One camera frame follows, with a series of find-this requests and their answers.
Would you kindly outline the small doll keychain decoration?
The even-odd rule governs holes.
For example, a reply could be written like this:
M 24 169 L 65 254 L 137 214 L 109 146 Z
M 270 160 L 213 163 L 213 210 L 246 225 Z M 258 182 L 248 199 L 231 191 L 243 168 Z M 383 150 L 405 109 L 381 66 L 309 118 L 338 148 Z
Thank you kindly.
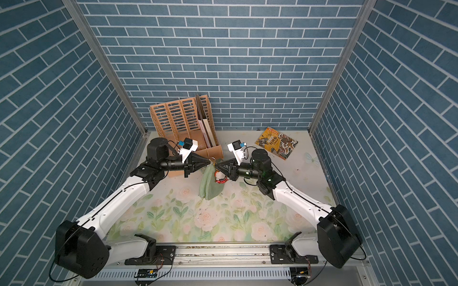
M 229 180 L 227 175 L 223 174 L 219 170 L 215 171 L 214 176 L 215 176 L 215 182 L 218 183 L 218 184 L 224 184 Z

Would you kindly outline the green fabric bag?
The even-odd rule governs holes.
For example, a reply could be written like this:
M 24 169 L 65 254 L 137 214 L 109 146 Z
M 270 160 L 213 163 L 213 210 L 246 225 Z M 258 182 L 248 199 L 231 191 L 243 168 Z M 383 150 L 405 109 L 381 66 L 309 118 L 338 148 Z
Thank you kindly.
M 218 160 L 211 159 L 211 163 L 205 168 L 199 187 L 199 197 L 205 200 L 212 200 L 217 197 L 224 189 L 224 184 L 215 182 L 215 164 Z

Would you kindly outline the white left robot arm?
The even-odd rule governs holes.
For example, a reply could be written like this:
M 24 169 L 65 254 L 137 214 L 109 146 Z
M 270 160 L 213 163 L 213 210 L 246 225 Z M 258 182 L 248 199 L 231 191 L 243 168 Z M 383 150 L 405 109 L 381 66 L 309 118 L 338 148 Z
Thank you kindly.
M 116 221 L 170 171 L 182 170 L 188 176 L 209 165 L 208 158 L 196 154 L 197 148 L 198 142 L 190 138 L 180 141 L 176 147 L 166 138 L 152 139 L 145 161 L 116 191 L 78 220 L 66 220 L 57 228 L 52 264 L 89 279 L 116 262 L 156 263 L 159 258 L 154 238 L 135 234 L 133 239 L 120 243 L 107 244 L 103 240 Z

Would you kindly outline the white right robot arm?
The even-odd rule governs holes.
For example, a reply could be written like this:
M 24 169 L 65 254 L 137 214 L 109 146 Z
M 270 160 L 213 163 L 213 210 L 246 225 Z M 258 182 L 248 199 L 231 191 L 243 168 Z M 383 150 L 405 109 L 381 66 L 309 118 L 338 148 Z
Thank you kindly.
M 361 247 L 362 238 L 352 215 L 341 204 L 333 207 L 321 203 L 295 188 L 279 172 L 265 150 L 252 152 L 249 163 L 243 163 L 243 152 L 235 158 L 216 164 L 216 169 L 232 181 L 239 177 L 256 180 L 263 195 L 278 201 L 308 220 L 317 230 L 320 253 L 335 268 L 342 268 Z

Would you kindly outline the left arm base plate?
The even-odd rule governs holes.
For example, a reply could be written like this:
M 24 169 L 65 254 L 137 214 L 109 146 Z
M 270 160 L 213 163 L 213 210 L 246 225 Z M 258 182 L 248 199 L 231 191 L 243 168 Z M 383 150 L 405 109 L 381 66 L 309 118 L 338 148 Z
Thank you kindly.
M 144 254 L 137 258 L 125 260 L 126 265 L 172 265 L 177 247 L 175 245 L 157 245 L 154 238 L 144 234 L 135 234 L 147 242 Z

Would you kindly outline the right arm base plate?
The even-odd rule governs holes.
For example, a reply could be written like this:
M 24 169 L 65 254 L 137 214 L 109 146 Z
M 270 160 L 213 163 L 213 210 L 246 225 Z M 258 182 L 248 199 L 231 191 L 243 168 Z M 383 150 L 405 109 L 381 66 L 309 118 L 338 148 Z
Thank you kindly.
M 271 244 L 269 247 L 271 263 L 278 264 L 318 264 L 316 233 L 296 232 L 282 244 Z

